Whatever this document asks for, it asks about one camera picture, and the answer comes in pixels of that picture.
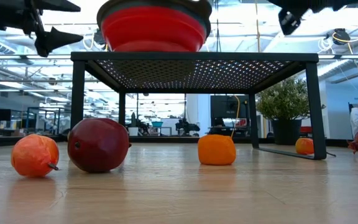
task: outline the perforated metal tabletop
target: perforated metal tabletop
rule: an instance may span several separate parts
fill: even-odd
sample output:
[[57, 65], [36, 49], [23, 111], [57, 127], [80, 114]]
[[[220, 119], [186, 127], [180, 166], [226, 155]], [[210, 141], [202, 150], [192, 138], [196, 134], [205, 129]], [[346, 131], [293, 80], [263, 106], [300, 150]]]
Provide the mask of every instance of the perforated metal tabletop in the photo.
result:
[[73, 52], [90, 74], [126, 93], [257, 93], [318, 62], [316, 54]]

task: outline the orange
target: orange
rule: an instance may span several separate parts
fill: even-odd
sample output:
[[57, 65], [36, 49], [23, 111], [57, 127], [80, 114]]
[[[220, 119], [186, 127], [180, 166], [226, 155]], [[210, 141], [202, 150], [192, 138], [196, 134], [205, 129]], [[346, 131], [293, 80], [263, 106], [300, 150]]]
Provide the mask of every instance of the orange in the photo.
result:
[[236, 147], [230, 136], [209, 134], [198, 140], [198, 159], [205, 165], [230, 165], [236, 160]]
[[308, 138], [299, 138], [295, 144], [296, 153], [301, 155], [314, 154], [313, 140]]

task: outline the black metal table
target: black metal table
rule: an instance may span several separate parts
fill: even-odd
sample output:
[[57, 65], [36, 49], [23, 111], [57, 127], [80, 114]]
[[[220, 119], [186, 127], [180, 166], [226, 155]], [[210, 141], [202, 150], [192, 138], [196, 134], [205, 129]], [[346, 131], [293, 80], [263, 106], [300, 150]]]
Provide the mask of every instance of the black metal table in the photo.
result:
[[[232, 93], [249, 96], [254, 149], [305, 159], [325, 159], [317, 54], [72, 52], [71, 127], [83, 119], [85, 71], [119, 93], [125, 123], [126, 93]], [[306, 69], [314, 156], [259, 147], [255, 94]]]

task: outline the black plant pot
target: black plant pot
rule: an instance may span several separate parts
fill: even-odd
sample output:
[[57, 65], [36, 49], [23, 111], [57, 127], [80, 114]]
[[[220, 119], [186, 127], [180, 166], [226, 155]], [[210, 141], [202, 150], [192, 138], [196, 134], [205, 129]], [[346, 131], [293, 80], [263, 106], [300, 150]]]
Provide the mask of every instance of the black plant pot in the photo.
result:
[[299, 139], [302, 120], [273, 120], [274, 141], [278, 145], [293, 146]]

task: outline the small orange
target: small orange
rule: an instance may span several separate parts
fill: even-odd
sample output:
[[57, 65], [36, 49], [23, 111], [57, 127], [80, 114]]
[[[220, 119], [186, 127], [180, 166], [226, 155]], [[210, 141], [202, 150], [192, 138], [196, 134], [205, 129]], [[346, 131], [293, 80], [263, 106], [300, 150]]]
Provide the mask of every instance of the small orange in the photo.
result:
[[295, 144], [296, 153], [301, 155], [314, 154], [313, 140], [308, 138], [299, 138]]
[[44, 177], [56, 167], [59, 150], [56, 142], [36, 134], [19, 140], [13, 147], [11, 164], [16, 172], [26, 177]]
[[230, 136], [209, 134], [198, 140], [198, 159], [205, 165], [230, 165], [236, 160], [236, 147]]

